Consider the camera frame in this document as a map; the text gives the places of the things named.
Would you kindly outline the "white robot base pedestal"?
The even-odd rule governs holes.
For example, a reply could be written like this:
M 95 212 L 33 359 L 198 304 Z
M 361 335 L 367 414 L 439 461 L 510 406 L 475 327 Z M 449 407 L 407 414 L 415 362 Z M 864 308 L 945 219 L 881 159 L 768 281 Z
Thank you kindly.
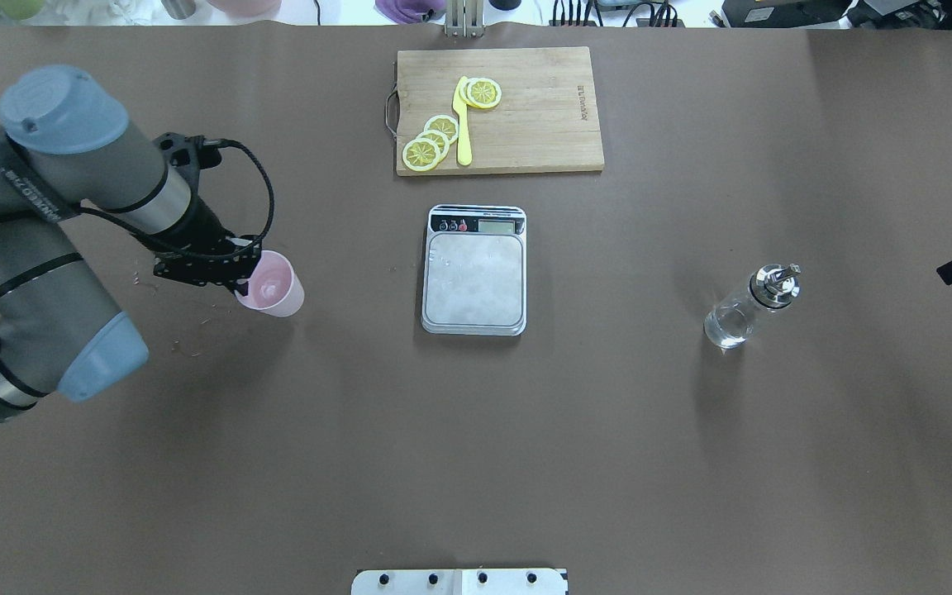
M 367 569 L 351 594 L 568 594 L 566 569 Z

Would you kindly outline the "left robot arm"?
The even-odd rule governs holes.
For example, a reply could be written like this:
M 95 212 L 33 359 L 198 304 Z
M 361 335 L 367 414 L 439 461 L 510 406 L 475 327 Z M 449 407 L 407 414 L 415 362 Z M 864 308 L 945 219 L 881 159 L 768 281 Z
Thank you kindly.
M 0 425 L 53 393 L 83 402 L 147 362 L 136 325 L 61 229 L 88 214 L 155 257 L 159 278 L 246 294 L 271 226 L 227 230 L 199 177 L 238 140 L 148 139 L 75 65 L 42 65 L 0 97 Z

